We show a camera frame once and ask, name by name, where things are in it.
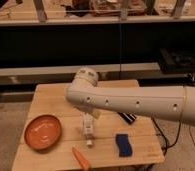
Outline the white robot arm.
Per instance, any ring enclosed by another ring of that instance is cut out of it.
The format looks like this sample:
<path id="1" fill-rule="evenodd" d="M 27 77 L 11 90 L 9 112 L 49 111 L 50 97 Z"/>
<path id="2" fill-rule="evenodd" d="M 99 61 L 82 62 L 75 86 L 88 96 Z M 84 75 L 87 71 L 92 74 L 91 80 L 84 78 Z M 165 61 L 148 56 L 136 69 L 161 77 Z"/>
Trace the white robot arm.
<path id="1" fill-rule="evenodd" d="M 98 74 L 80 68 L 66 89 L 66 99 L 94 117 L 95 109 L 180 121 L 195 126 L 195 87 L 98 87 Z"/>

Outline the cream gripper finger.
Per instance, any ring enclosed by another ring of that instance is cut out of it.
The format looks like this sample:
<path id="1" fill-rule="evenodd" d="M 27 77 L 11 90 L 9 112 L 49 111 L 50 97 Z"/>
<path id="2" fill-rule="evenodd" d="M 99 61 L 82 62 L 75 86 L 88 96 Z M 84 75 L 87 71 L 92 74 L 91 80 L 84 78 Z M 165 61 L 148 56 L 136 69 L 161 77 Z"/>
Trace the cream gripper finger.
<path id="1" fill-rule="evenodd" d="M 100 112 L 99 112 L 97 109 L 93 109 L 93 110 L 91 111 L 90 115 L 91 115 L 92 117 L 94 117 L 95 119 L 98 119 L 99 116 L 100 116 Z"/>

